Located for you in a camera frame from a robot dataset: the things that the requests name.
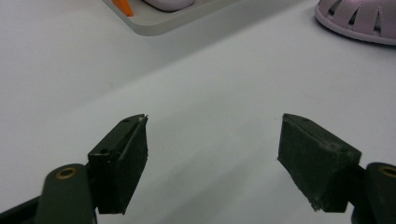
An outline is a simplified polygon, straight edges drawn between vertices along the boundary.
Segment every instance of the orange object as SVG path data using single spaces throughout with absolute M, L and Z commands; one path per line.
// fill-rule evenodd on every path
M 132 17 L 134 13 L 129 6 L 128 0 L 111 0 L 113 4 L 125 14 L 127 17 Z

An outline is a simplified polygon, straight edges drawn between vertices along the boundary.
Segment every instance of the white surface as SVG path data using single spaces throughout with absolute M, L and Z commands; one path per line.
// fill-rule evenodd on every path
M 396 163 L 396 48 L 323 29 L 316 3 L 245 0 L 143 37 L 100 0 L 1 0 L 0 210 L 146 113 L 147 168 L 127 214 L 99 223 L 350 223 L 315 213 L 276 161 L 281 117 L 322 125 L 364 167 Z

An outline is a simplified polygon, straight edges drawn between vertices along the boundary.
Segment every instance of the tabletop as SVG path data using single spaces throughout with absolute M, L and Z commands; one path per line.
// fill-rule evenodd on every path
M 164 35 L 100 0 L 0 1 L 0 211 L 148 115 L 125 216 L 99 223 L 350 223 L 314 212 L 277 161 L 284 113 L 395 164 L 396 48 L 322 27 L 313 0 L 242 0 Z

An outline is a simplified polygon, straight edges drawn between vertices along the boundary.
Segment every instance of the white table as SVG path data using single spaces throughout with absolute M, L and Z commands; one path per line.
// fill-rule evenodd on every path
M 99 223 L 350 223 L 314 212 L 276 160 L 283 113 L 396 163 L 396 48 L 335 35 L 313 0 L 244 0 L 136 35 L 100 0 L 0 1 L 0 211 L 87 162 L 145 113 L 148 163 L 125 216 Z

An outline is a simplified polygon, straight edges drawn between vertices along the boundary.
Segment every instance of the purple object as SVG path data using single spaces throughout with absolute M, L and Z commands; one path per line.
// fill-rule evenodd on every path
M 315 16 L 338 34 L 396 45 L 396 0 L 320 0 Z
M 189 7 L 194 0 L 145 0 L 150 5 L 162 11 L 178 11 L 185 7 Z

